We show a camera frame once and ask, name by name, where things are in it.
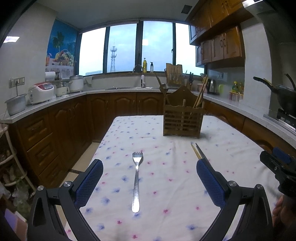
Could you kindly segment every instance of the ceiling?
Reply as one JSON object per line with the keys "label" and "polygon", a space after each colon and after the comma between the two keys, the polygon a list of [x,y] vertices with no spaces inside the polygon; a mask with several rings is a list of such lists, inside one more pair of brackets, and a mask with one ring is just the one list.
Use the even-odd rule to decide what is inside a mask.
{"label": "ceiling", "polygon": [[38,0],[38,2],[57,11],[58,19],[83,29],[96,24],[138,18],[185,21],[187,14],[181,13],[184,5],[194,7],[198,0]]}

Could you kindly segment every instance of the shelf rack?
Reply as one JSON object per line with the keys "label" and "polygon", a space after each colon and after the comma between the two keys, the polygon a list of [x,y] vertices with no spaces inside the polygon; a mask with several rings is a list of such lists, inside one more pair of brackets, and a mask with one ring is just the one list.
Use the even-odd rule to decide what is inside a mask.
{"label": "shelf rack", "polygon": [[11,155],[9,157],[7,157],[4,161],[0,162],[0,166],[9,162],[11,159],[14,159],[18,168],[20,169],[21,173],[22,173],[22,176],[17,180],[17,181],[14,181],[14,182],[11,182],[11,183],[6,183],[4,184],[4,186],[6,187],[9,187],[9,186],[13,186],[15,184],[17,184],[20,180],[22,179],[26,179],[26,181],[28,182],[28,184],[31,186],[31,188],[33,189],[33,193],[31,194],[34,195],[35,192],[36,192],[36,188],[34,187],[34,185],[32,184],[32,182],[30,181],[30,179],[28,178],[27,176],[27,171],[25,171],[23,168],[22,168],[22,165],[20,164],[18,158],[17,158],[17,152],[16,150],[14,149],[14,147],[12,146],[12,143],[11,143],[11,140],[10,140],[10,136],[9,136],[9,133],[8,133],[8,125],[6,124],[0,124],[0,136],[2,136],[2,134],[6,135],[6,139],[7,139],[7,142],[8,142],[8,145],[9,145],[9,148],[10,148],[10,151],[11,151]]}

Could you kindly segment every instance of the transmission tower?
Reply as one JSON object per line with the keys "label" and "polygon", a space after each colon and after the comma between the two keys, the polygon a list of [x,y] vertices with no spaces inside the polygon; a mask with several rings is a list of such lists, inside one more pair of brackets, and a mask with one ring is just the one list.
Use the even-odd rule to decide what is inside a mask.
{"label": "transmission tower", "polygon": [[114,41],[113,47],[110,49],[110,51],[112,52],[110,72],[115,72],[115,58],[117,56],[117,54],[115,54],[115,52],[117,51],[117,48],[115,47],[115,41]]}

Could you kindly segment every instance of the tablecloth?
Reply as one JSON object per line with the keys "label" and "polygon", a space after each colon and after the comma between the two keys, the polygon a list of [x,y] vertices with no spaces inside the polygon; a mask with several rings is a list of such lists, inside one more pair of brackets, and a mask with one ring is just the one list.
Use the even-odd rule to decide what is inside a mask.
{"label": "tablecloth", "polygon": [[[216,171],[240,186],[264,186],[270,208],[280,193],[274,174],[259,160],[262,151],[245,135],[214,116],[204,116],[200,138],[163,136],[163,116],[117,117],[92,161],[102,160],[104,173],[87,205],[80,209],[101,241],[199,240],[220,208],[211,201],[196,173],[198,143]],[[135,164],[139,167],[140,211],[131,211]],[[224,240],[239,221],[240,206]],[[68,223],[68,237],[76,240]]]}

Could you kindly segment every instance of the wok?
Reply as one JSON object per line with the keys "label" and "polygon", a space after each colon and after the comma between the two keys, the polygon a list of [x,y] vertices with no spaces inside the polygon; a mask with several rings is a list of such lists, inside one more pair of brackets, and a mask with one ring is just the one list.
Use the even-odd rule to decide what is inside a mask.
{"label": "wok", "polygon": [[[286,76],[289,78],[293,87],[295,88],[295,84],[293,83],[291,77],[288,74],[286,74]],[[273,93],[277,94],[278,102],[283,110],[287,114],[296,117],[296,90],[292,90],[289,87],[283,85],[273,86],[266,79],[261,79],[259,77],[254,76],[253,79],[267,85],[267,87],[270,88]]]}

